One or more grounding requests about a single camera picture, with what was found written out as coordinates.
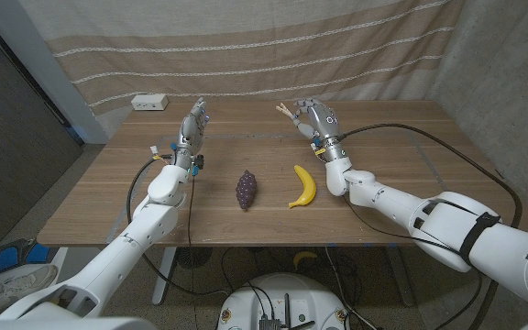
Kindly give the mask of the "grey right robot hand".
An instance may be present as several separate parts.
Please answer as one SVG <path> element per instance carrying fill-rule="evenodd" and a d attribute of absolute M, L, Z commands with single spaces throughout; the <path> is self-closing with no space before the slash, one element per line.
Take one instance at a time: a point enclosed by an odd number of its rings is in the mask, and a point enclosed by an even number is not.
<path fill-rule="evenodd" d="M 339 160 L 347 156 L 338 136 L 340 129 L 334 110 L 316 99 L 302 99 L 294 103 L 298 110 L 292 117 L 293 124 L 311 140 L 315 156 L 323 162 Z"/>

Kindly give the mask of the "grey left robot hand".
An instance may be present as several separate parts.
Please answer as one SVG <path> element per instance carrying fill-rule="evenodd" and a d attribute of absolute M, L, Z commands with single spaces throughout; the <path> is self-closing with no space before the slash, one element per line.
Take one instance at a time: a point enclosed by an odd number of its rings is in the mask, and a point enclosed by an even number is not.
<path fill-rule="evenodd" d="M 174 164 L 186 170 L 191 168 L 203 144 L 204 129 L 209 121 L 204 108 L 205 100 L 200 97 L 181 123 Z"/>

